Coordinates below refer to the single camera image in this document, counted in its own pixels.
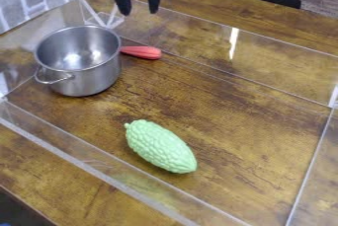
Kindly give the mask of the stainless steel pot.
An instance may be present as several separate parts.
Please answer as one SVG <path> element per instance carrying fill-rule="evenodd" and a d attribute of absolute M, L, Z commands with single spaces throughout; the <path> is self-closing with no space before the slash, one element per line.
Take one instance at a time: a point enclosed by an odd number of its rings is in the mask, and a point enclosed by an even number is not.
<path fill-rule="evenodd" d="M 95 95 L 119 78 L 121 48 L 121 37 L 107 28 L 63 28 L 47 35 L 37 47 L 35 80 L 66 96 Z"/>

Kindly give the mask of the clear acrylic tray walls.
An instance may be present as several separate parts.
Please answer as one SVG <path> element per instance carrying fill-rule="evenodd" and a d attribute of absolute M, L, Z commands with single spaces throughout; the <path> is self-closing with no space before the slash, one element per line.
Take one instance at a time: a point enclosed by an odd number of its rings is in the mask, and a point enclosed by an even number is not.
<path fill-rule="evenodd" d="M 103 93 L 35 80 L 34 49 L 67 26 L 110 23 L 125 57 Z M 145 119 L 190 147 L 173 173 L 132 149 Z M 0 35 L 0 189 L 62 226 L 338 226 L 338 52 L 137 2 L 75 0 Z"/>

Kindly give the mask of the green bitter gourd toy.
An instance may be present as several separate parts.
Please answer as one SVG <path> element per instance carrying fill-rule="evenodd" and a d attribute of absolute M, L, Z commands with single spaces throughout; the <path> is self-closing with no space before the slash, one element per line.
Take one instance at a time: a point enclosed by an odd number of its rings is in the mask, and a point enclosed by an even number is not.
<path fill-rule="evenodd" d="M 145 119 L 126 123 L 125 128 L 129 146 L 148 162 L 177 174 L 197 170 L 194 153 L 170 130 Z"/>

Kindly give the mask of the orange spoon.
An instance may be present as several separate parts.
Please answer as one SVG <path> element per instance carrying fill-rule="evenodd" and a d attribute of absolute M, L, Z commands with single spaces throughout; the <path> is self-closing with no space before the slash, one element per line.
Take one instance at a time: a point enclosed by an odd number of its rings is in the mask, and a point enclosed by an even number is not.
<path fill-rule="evenodd" d="M 152 46 L 123 46 L 121 51 L 136 57 L 157 60 L 162 57 L 162 51 Z"/>

